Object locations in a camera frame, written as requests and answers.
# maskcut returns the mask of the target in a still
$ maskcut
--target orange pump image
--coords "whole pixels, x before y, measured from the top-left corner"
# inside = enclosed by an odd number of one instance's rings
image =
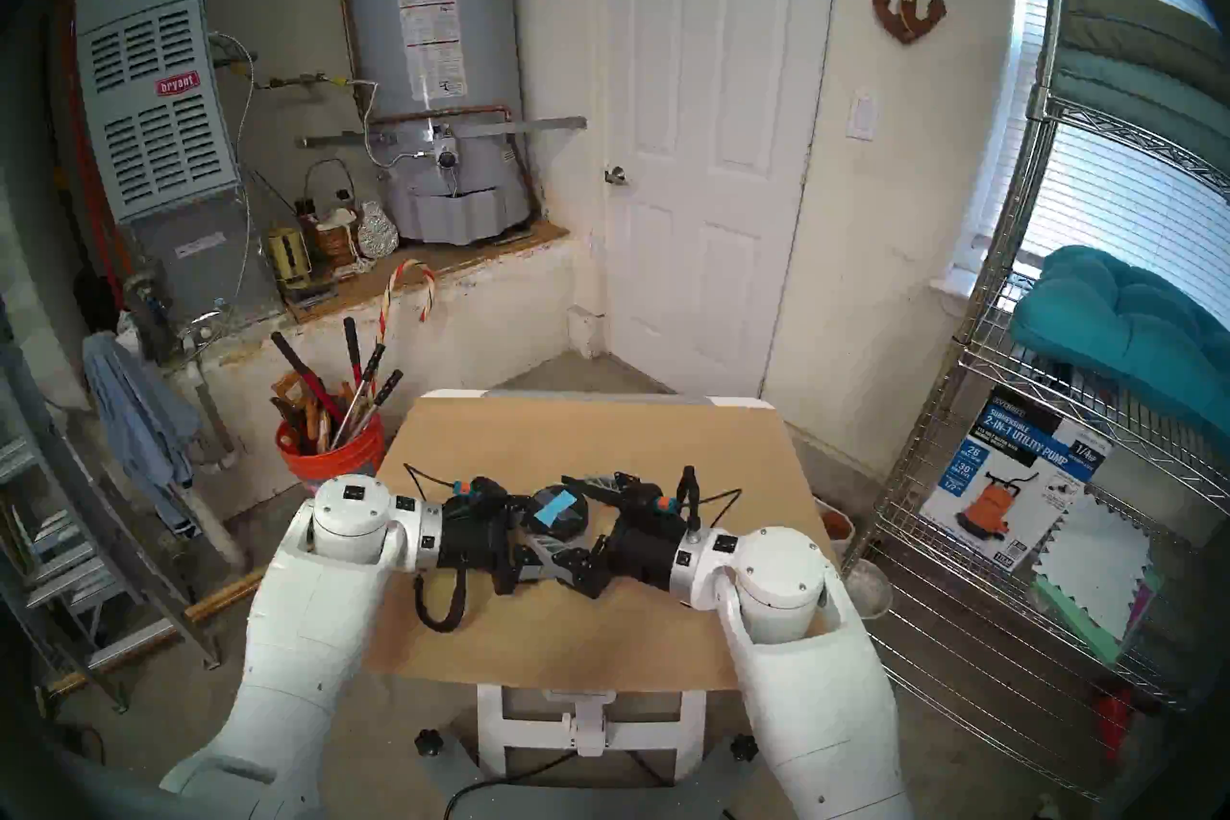
[[[957,513],[957,525],[977,538],[1004,538],[1007,532],[1007,522],[1004,516],[1012,508],[1021,486],[1037,479],[1038,473],[1033,473],[1030,479],[1001,479],[998,476],[986,473],[990,479],[986,488],[963,513]]]

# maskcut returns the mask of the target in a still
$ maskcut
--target window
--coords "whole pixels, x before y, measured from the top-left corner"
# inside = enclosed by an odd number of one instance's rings
[[[1214,25],[1200,0],[1161,1]],[[967,229],[967,259],[989,246],[1007,194],[1046,16],[1047,0],[1023,0],[1020,64],[1004,93],[1011,96],[1006,129]],[[1089,245],[1151,270],[1230,327],[1230,205],[1157,159],[1060,125],[1018,262],[1038,264],[1064,245]]]

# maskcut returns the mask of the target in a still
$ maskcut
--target orange bucket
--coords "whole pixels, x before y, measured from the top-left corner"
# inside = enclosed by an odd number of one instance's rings
[[[290,452],[282,445],[283,434],[289,428],[285,423],[278,427],[277,444],[282,459],[287,461],[287,468],[294,473],[299,482],[315,493],[321,483],[332,479],[335,476],[348,476],[360,473],[363,476],[375,476],[380,463],[384,462],[384,423],[380,414],[371,417],[371,422],[364,427],[363,433],[352,439],[344,446],[339,446],[331,452],[321,452],[316,456],[300,456]]]

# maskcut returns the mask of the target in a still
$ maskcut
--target light switch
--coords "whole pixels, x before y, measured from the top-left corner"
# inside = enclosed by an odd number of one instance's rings
[[[850,103],[846,120],[846,138],[871,141],[876,138],[876,100],[871,92],[860,90]]]

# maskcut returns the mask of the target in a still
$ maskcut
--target white door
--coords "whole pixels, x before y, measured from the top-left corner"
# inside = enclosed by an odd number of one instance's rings
[[[609,4],[608,165],[627,181],[608,186],[611,352],[680,392],[755,396],[829,0]]]

